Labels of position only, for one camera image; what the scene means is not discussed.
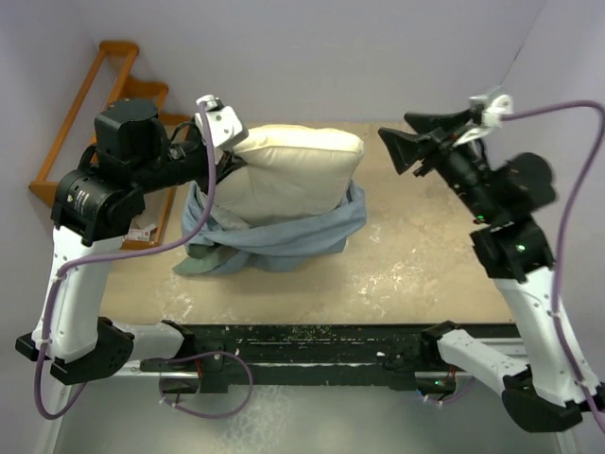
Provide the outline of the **green grey patchwork pillowcase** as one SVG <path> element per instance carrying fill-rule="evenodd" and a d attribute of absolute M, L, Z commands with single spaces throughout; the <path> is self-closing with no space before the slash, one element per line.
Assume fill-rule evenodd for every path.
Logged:
<path fill-rule="evenodd" d="M 343 252 L 349 236 L 367 218 L 365 192 L 355 182 L 328 213 L 265 226 L 253 227 L 215 205 L 173 271 L 179 276 L 233 274 L 246 268 L 294 271 L 312 257 Z"/>

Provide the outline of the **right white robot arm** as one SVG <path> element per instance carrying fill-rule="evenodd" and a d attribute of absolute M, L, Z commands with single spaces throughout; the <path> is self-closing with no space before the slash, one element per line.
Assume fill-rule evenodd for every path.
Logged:
<path fill-rule="evenodd" d="M 474 217 L 479 263 L 504 297 L 526 349 L 509 358 L 445 322 L 423 332 L 421 360 L 431 370 L 462 369 L 496 392 L 530 433 L 564 432 L 604 407 L 604 385 L 581 355 L 553 288 L 556 260 L 533 213 L 556 199 L 553 173 L 524 152 L 491 167 L 484 143 L 471 137 L 469 112 L 406 116 L 411 132 L 378 133 L 398 173 L 438 173 Z"/>

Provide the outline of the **cream pillow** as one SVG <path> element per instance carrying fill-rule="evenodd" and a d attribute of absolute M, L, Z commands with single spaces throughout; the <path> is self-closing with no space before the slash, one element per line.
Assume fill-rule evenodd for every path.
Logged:
<path fill-rule="evenodd" d="M 328 213 L 344 199 L 363 155 L 363 140 L 338 129 L 253 128 L 233 148 L 242 166 L 217 183 L 212 212 L 249 226 Z"/>

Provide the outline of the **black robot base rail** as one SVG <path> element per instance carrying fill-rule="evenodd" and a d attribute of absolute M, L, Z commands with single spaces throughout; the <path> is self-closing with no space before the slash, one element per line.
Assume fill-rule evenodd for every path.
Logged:
<path fill-rule="evenodd" d="M 180 364 L 158 359 L 145 372 L 192 381 L 203 393 L 232 385 L 376 386 L 449 396 L 467 384 L 453 366 L 421 355 L 422 324 L 197 324 L 195 354 Z"/>

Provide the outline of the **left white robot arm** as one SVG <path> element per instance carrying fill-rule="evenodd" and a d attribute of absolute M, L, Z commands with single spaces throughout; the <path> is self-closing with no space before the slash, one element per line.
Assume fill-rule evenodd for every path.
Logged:
<path fill-rule="evenodd" d="M 147 194 L 189 182 L 216 186 L 221 153 L 247 137 L 235 109 L 204 96 L 184 122 L 184 141 L 168 136 L 156 105 L 120 99 L 95 117 L 95 141 L 59 182 L 51 210 L 53 261 L 43 312 L 16 350 L 65 385 L 109 377 L 127 362 L 161 358 L 191 366 L 195 338 L 176 323 L 115 323 L 100 314 L 112 263 Z"/>

